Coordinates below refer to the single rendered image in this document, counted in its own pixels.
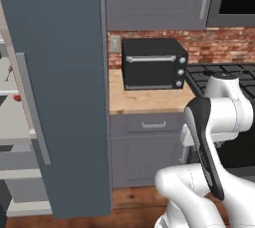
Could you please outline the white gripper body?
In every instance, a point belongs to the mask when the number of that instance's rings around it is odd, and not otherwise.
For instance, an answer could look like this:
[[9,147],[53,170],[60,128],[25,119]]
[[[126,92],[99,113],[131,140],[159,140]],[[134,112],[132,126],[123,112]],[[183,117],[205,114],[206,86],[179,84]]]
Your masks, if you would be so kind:
[[183,146],[194,146],[194,141],[187,125],[184,125],[180,134],[180,142]]

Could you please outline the grey drawer front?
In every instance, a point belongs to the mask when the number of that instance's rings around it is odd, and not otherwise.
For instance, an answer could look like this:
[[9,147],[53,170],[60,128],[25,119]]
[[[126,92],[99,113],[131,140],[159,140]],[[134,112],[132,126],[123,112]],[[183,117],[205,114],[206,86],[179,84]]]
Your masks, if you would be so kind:
[[[163,123],[166,121],[164,128],[143,128],[144,123]],[[151,131],[172,131],[180,130],[184,124],[183,114],[131,114],[127,119],[127,129],[129,132],[151,132]]]

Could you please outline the kebab skewer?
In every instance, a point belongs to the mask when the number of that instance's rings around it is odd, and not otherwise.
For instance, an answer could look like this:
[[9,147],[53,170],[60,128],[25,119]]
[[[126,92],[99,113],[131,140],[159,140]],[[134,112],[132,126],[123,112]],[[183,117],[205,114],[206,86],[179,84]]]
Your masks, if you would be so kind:
[[9,66],[9,68],[8,68],[8,74],[7,74],[7,77],[6,77],[6,79],[5,79],[5,82],[8,82],[8,80],[9,80],[9,77],[10,77],[10,74],[13,72],[13,68],[12,68],[12,66]]

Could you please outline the black hob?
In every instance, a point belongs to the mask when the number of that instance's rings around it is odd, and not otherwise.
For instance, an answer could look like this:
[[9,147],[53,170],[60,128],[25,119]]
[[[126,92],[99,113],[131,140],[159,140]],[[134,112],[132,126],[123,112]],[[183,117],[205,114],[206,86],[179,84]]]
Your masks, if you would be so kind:
[[186,81],[193,93],[202,97],[209,78],[220,72],[237,77],[243,95],[255,102],[255,63],[190,64],[186,69]]

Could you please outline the grey wall socket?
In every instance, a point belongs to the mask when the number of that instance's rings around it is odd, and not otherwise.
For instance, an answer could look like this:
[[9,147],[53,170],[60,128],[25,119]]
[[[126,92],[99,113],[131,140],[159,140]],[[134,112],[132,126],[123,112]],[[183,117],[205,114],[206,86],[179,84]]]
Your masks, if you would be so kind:
[[121,37],[110,36],[110,52],[119,53],[121,51]]

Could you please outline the black toaster oven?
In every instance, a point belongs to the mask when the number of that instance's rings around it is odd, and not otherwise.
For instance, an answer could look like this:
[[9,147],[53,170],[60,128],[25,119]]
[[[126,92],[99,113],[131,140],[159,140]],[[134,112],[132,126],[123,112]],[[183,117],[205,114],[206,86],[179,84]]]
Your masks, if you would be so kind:
[[[127,56],[176,56],[174,62],[129,63]],[[173,38],[122,39],[122,72],[125,90],[179,90],[183,88],[188,53]]]

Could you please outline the grey base cupboard door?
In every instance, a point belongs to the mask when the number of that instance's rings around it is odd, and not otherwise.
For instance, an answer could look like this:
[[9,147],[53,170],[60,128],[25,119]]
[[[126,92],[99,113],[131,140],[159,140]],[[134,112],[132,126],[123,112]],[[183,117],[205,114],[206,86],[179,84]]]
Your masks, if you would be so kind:
[[177,134],[113,138],[113,188],[154,185],[156,172],[178,165],[182,152]]

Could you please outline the blue-grey fridge door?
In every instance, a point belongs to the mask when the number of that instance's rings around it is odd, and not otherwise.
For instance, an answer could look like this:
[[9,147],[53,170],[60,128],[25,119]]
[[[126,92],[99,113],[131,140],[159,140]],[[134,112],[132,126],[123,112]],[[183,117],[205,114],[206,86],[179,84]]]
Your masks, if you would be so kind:
[[0,0],[24,53],[51,164],[33,147],[57,218],[112,211],[105,0]]

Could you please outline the fridge body with shelves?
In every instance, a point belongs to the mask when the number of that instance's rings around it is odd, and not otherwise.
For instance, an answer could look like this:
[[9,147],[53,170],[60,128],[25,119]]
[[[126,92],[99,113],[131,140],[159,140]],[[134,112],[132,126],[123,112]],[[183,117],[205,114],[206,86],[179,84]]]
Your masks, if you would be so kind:
[[[8,82],[5,79],[12,66]],[[16,102],[13,95],[20,95]],[[32,141],[33,124],[0,3],[0,203],[9,217],[52,212]]]

